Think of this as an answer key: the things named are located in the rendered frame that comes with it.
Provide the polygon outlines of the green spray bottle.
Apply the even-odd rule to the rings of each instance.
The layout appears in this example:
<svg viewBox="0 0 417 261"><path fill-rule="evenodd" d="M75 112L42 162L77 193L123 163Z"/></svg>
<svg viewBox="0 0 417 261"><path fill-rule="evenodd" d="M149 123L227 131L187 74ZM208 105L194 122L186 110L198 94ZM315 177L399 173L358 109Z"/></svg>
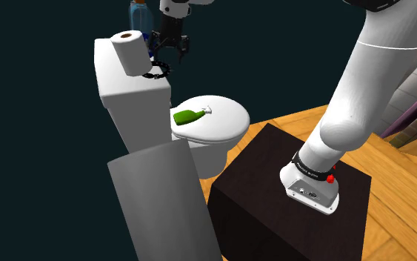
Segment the green spray bottle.
<svg viewBox="0 0 417 261"><path fill-rule="evenodd" d="M201 117L205 116L206 114L211 114L212 112L213 111L209 106L202 108L198 112L195 112L193 110L182 110L177 113L174 113L173 119L178 126L186 125L191 122L197 121Z"/></svg>

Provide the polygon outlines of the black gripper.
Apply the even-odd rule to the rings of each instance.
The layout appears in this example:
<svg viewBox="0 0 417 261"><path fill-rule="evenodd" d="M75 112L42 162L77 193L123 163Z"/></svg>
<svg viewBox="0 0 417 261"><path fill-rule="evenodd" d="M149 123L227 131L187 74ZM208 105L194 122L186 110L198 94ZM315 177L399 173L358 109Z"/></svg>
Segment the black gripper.
<svg viewBox="0 0 417 261"><path fill-rule="evenodd" d="M190 37L182 35L184 20L162 14L160 31L152 31L149 38L149 51L158 60L160 42L165 47L177 47L179 63L190 50Z"/></svg>

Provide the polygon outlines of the dark brown robot stand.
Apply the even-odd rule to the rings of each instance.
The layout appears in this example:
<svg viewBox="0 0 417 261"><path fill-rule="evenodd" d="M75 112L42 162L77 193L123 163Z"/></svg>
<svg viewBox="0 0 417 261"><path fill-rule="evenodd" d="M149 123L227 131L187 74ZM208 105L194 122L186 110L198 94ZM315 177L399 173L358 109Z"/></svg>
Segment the dark brown robot stand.
<svg viewBox="0 0 417 261"><path fill-rule="evenodd" d="M336 211L288 197L280 169L300 139L266 124L214 181L207 207L228 261L361 261L371 178L337 162Z"/></svg>

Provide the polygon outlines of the grey cylindrical bin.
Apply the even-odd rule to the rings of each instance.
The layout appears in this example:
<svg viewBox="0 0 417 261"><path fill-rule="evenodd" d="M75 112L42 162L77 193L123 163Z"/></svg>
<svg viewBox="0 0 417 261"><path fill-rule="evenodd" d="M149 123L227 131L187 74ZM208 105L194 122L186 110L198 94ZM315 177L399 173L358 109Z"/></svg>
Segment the grey cylindrical bin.
<svg viewBox="0 0 417 261"><path fill-rule="evenodd" d="M139 261L223 261L187 141L107 167Z"/></svg>

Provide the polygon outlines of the clear blue bottle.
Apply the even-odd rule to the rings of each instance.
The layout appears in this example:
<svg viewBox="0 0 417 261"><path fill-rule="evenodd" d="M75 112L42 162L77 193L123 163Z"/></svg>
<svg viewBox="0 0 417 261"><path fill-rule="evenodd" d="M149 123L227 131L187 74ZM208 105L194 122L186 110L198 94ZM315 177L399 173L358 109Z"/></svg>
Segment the clear blue bottle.
<svg viewBox="0 0 417 261"><path fill-rule="evenodd" d="M153 14L150 8L145 3L145 0L130 0L129 6L129 20L130 29L138 30L142 33L143 39L147 45L148 53L150 57L153 56L153 52L150 49L150 37L153 31Z"/></svg>

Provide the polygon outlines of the purple slanted beam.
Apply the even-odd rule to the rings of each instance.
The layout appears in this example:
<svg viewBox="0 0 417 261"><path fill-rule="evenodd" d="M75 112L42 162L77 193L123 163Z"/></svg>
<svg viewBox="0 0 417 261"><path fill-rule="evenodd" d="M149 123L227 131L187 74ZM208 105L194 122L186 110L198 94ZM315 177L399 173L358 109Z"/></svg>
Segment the purple slanted beam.
<svg viewBox="0 0 417 261"><path fill-rule="evenodd" d="M394 121L389 128L387 128L381 135L381 138L386 138L394 133L404 130L410 123L417 119L417 101L406 110L396 121Z"/></svg>

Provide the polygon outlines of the white toilet paper roll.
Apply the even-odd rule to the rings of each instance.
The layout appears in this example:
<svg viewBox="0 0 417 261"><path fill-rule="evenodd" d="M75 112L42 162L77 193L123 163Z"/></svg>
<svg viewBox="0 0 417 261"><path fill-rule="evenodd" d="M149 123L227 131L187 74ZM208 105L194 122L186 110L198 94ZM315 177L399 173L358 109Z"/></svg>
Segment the white toilet paper roll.
<svg viewBox="0 0 417 261"><path fill-rule="evenodd" d="M117 33L110 38L127 76L141 76L153 68L147 45L139 30Z"/></svg>

